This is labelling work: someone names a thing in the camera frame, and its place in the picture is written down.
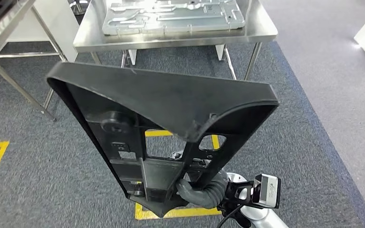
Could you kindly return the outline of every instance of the floor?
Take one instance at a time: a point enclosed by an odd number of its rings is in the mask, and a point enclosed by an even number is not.
[[[263,0],[278,43],[365,199],[365,0]]]
[[[277,213],[289,227],[365,227],[365,54],[351,39],[365,22],[365,1],[263,4],[279,29],[283,52],[277,43],[265,44],[251,79],[272,83],[281,106],[227,168],[245,176],[281,176],[284,195]],[[331,12],[338,9],[352,13]],[[46,47],[31,43],[27,48]],[[9,45],[6,51],[19,48],[24,46]],[[239,78],[245,72],[239,63],[247,61],[251,49],[229,46]],[[100,57],[108,65],[120,63],[120,53]],[[92,61],[89,55],[78,60]],[[48,87],[41,75],[56,61],[46,57],[0,63],[43,101]],[[230,77],[214,47],[140,51],[136,67]],[[63,103],[54,99],[50,111],[59,118],[55,124],[0,77],[0,141],[10,140],[0,162],[0,227],[213,227],[221,219],[135,220],[134,204],[120,194]],[[170,138],[156,140],[163,150],[181,146]],[[224,227],[236,226],[228,222]]]

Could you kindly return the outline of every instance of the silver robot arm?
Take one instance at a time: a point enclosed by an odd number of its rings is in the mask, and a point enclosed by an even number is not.
[[[236,173],[227,173],[230,181],[235,183],[246,182],[247,180]],[[239,198],[245,200],[248,189],[243,189]],[[245,216],[252,225],[256,228],[288,228],[288,226],[277,216],[277,214],[269,208],[258,209],[249,206],[243,206],[240,209],[240,213]]]

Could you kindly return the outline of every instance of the metal table leg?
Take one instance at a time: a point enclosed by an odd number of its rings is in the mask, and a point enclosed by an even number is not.
[[[226,55],[227,64],[229,65],[231,76],[234,80],[237,80],[236,73],[234,72],[233,64],[231,64],[229,51],[227,50],[227,45],[224,46],[224,54]]]
[[[61,58],[61,60],[63,62],[67,62],[68,61],[67,57],[65,56],[64,52],[62,51],[61,47],[59,46],[59,44],[55,40],[55,38],[52,35],[51,31],[49,30],[48,26],[45,24],[44,20],[41,18],[40,14],[37,12],[37,10],[34,6],[31,7],[31,11],[33,12],[34,16],[36,17],[37,21],[39,22],[39,24],[43,28],[46,35],[48,36],[49,42],[51,43],[52,47],[59,54],[59,58]],[[47,98],[44,102],[44,108],[48,108],[48,105],[49,105],[49,102],[51,101],[53,93],[54,93],[54,90],[50,89],[49,92],[48,92]]]
[[[95,63],[101,65],[101,61],[100,61],[100,58],[98,57],[97,53],[96,52],[90,52],[90,54],[92,55],[92,58],[95,61]]]
[[[248,64],[247,72],[244,77],[244,81],[247,81],[250,77],[252,68],[254,67],[255,61],[257,60],[259,50],[261,50],[262,42],[255,43],[254,50],[252,51],[250,63]]]
[[[40,110],[41,113],[46,115],[49,119],[55,121],[55,117],[51,115],[43,106],[34,99],[26,90],[24,90],[13,78],[11,78],[5,69],[0,66],[0,75],[9,82],[17,91],[19,91],[28,101],[30,101],[36,108]]]
[[[128,51],[127,50],[122,50],[122,60],[121,60],[121,68],[124,68],[125,66],[129,66],[131,65],[129,56],[128,56]]]

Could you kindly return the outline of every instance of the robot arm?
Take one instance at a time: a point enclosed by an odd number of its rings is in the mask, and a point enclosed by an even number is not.
[[[202,190],[193,189],[186,180],[177,182],[176,187],[180,196],[192,204],[208,209],[217,206],[225,217],[218,228],[229,218],[243,228],[288,228],[271,209],[279,207],[277,177],[262,174],[246,181],[239,174],[221,170]]]

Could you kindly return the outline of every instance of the metal rack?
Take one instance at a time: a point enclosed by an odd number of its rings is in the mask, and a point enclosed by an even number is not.
[[[0,20],[0,50],[6,44],[6,40],[16,28],[18,23],[23,19],[27,11],[31,12],[36,17],[37,21],[47,34],[49,41],[54,48],[54,52],[27,52],[27,53],[11,53],[0,54],[0,58],[19,58],[19,57],[37,57],[37,56],[59,56],[62,61],[67,61],[66,56],[55,41],[53,35],[49,31],[47,25],[34,8],[35,0],[19,0]],[[0,65],[0,75],[9,82],[17,91],[19,91],[29,102],[31,102],[42,114],[49,119],[55,121],[55,117],[47,110],[49,102],[53,95],[53,90],[50,89],[43,105],[41,105],[33,96],[31,96],[21,85],[19,85],[8,72]]]

